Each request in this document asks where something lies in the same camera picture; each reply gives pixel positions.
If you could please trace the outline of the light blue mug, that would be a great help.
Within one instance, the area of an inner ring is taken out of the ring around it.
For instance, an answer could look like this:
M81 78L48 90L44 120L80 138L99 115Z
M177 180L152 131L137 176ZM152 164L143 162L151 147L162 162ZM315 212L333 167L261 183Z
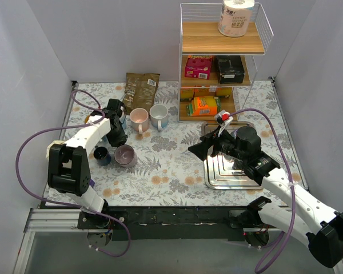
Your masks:
M120 117L119 121L122 128L125 130L127 128L127 122L126 122L126 114L124 112L122 113L122 116Z

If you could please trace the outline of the pink mug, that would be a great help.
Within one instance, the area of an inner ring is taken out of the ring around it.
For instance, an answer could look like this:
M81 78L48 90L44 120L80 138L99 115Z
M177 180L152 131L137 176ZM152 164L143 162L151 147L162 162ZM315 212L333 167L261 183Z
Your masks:
M132 129L140 135L149 129L149 113L144 108L135 108L130 113L130 121Z

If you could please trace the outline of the blue mug yellow inside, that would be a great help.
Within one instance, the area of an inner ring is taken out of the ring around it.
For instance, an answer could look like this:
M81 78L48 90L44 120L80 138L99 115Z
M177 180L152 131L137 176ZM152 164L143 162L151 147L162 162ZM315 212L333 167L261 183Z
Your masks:
M88 115L88 116L85 118L84 124L90 124L90 123L91 123L91 121L89 121L90 117L91 117L91 116Z

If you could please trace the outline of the white blue gradient mug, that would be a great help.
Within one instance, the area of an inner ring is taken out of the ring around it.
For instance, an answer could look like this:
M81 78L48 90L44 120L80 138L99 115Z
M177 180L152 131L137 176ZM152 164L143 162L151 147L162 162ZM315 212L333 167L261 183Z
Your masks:
M162 131L168 125L169 113L166 106L155 104L151 107L149 114L152 126L158 131Z

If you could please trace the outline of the navy blue mug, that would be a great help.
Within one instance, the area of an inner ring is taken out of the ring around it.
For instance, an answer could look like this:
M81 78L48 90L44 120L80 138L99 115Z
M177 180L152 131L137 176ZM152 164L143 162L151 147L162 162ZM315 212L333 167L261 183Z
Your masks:
M96 146L93 156L100 166L107 166L111 163L111 155L106 147Z

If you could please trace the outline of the mauve purple mug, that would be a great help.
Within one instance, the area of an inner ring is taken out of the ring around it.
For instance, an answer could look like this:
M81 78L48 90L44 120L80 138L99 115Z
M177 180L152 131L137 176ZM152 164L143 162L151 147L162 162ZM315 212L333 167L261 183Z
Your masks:
M138 156L133 147L124 144L115 149L114 160L123 168L132 168L137 164Z

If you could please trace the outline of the teal grey mug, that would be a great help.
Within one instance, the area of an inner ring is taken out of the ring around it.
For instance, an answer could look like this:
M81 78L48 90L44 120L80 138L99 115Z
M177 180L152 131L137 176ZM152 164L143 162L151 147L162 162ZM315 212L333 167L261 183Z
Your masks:
M231 136L233 137L233 138L236 138L237 137L237 131L238 130L234 130L234 131L232 131L230 134L231 134Z

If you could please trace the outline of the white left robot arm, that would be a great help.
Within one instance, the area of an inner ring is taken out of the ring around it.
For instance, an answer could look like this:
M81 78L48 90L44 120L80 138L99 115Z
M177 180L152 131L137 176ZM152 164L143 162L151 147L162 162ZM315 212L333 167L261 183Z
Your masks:
M104 137L115 148L126 143L125 111L124 103L110 99L102 109L104 118L93 111L86 126L72 138L47 148L49 187L71 197L80 207L93 210L90 221L97 228L105 228L110 223L110 214L103 209L105 200L91 186L88 157Z

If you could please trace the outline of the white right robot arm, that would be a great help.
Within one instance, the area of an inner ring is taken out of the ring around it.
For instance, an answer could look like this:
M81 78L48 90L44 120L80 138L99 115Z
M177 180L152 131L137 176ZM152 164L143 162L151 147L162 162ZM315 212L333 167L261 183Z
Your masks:
M204 161L223 153L241 162L240 169L251 180L278 196L291 207L288 213L260 197L248 205L247 218L254 227L272 225L306 245L323 266L333 268L343 259L343 212L325 205L307 190L289 182L285 170L261 149L261 139L254 128L243 126L234 134L217 127L202 136L200 143L188 150Z

